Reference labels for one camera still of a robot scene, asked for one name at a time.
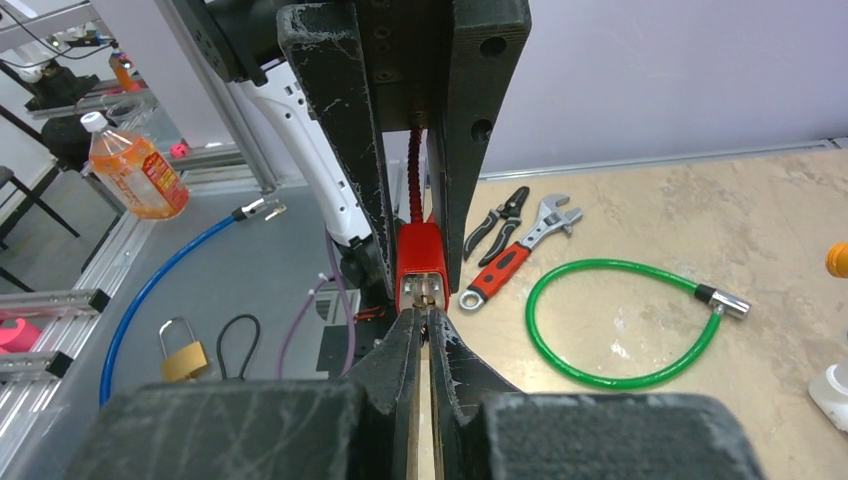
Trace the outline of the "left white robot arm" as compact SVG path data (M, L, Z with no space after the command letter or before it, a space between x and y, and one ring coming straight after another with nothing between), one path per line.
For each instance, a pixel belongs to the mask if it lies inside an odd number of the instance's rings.
M466 219L532 28L526 1L178 1L208 65L264 115L316 193L370 298L399 285L383 137L426 134L444 289L459 288Z

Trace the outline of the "red cable lock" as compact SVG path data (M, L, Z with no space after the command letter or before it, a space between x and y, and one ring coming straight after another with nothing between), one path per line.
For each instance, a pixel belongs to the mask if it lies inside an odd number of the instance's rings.
M410 221L397 233L395 305L407 309L449 306L448 274L441 230L424 217L419 155L422 129L410 131L407 155L407 185Z

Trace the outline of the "small silver key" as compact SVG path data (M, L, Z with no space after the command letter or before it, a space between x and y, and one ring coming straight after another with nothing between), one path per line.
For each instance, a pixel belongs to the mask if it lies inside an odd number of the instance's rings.
M413 309L418 314L420 320L420 336L422 345L429 341L428 315L435 306L435 299L428 294L422 294L413 301Z

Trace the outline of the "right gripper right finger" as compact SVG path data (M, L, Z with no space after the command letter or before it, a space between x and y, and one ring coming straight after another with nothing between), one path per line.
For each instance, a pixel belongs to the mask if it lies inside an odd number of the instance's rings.
M427 314L440 479L763 479L718 400L696 394L525 393Z

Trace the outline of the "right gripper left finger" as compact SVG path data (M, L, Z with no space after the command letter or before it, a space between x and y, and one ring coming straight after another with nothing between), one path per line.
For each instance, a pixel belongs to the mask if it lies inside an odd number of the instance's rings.
M110 400L70 479L413 479L420 320L335 380L149 385Z

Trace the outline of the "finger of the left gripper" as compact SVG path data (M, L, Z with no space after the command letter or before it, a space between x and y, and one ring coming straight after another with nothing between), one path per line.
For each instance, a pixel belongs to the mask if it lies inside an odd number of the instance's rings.
M395 225L387 165L353 3L302 3L277 14L278 40L371 229L381 296L393 296Z
M451 1L427 131L433 215L447 289L459 289L466 220L505 95L532 29L527 1Z

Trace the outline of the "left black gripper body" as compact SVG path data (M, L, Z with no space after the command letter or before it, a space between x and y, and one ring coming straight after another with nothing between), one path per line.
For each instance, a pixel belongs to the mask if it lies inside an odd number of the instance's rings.
M427 123L446 1L176 1L205 60L277 131Z

